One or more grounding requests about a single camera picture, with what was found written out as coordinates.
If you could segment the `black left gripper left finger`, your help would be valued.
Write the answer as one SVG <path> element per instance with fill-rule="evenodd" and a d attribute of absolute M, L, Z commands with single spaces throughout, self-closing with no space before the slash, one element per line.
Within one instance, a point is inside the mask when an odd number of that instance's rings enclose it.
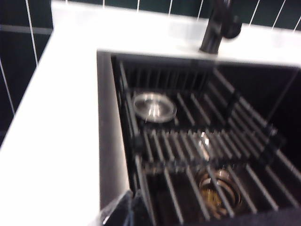
<path fill-rule="evenodd" d="M 130 190 L 112 200 L 101 210 L 102 226 L 128 226 L 133 193 Z"/>

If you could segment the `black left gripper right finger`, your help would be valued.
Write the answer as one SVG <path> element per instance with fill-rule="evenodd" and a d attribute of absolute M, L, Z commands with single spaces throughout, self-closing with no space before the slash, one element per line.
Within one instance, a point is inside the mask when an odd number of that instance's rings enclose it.
<path fill-rule="evenodd" d="M 151 219 L 149 217 L 146 205 L 144 203 L 141 190 L 137 190 L 131 202 L 130 209 L 130 225 L 131 226 L 150 226 Z"/>

